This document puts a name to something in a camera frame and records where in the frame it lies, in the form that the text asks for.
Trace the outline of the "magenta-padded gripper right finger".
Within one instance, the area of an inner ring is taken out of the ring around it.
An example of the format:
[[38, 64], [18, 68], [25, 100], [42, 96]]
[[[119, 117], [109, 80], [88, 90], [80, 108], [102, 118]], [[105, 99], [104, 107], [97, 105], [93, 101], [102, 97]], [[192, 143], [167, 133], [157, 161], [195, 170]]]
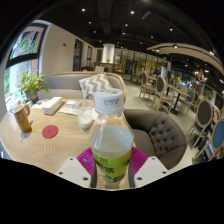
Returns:
[[131, 188], [140, 188], [168, 175], [168, 170], [156, 156], [148, 157], [133, 147], [128, 169]]

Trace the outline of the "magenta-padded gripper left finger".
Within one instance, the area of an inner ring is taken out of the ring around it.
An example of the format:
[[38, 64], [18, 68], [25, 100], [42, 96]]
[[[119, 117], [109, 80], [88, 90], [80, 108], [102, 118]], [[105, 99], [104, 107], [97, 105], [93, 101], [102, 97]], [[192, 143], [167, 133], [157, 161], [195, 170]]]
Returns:
[[97, 170], [90, 148], [77, 157], [69, 157], [56, 172], [56, 175], [84, 188], [95, 188]]

